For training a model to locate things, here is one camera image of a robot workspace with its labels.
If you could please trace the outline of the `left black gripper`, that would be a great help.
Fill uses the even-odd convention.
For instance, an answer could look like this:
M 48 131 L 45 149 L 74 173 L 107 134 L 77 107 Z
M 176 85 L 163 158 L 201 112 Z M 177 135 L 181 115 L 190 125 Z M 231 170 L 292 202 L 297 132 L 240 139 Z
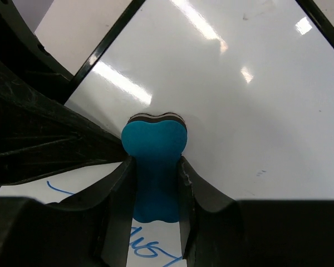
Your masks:
M 0 1 L 0 187 L 126 158 L 119 138 L 37 92 L 65 92 L 72 78 Z

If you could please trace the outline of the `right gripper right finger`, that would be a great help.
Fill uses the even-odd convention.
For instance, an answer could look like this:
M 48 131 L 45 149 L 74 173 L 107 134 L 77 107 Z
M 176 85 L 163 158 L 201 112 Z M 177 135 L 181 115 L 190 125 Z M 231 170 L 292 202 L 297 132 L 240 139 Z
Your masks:
M 233 200 L 178 162 L 188 266 L 334 266 L 334 200 Z

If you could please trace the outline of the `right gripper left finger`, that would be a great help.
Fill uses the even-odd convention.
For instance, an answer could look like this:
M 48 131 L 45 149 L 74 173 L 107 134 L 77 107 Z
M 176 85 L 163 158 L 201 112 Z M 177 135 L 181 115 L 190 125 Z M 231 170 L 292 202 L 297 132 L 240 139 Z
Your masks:
M 135 195 L 128 157 L 59 203 L 0 197 L 0 266 L 125 266 Z

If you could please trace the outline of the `blue whiteboard eraser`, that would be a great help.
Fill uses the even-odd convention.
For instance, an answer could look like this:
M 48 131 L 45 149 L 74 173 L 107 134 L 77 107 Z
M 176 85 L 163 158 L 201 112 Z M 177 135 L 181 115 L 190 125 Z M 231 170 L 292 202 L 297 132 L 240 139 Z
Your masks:
M 175 113 L 138 113 L 128 120 L 121 141 L 125 151 L 136 160 L 136 221 L 178 222 L 177 163 L 187 140 L 186 124 Z

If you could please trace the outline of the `black framed whiteboard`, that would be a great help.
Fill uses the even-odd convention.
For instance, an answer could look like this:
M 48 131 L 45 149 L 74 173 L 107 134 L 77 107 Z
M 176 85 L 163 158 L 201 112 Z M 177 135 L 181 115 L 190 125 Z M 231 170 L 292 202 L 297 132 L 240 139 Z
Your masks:
M 120 141 L 135 114 L 181 116 L 181 158 L 233 200 L 334 200 L 334 27 L 313 1 L 132 1 L 67 91 L 37 92 Z M 59 203 L 123 161 L 0 197 Z M 179 220 L 132 216 L 125 266 L 188 266 Z

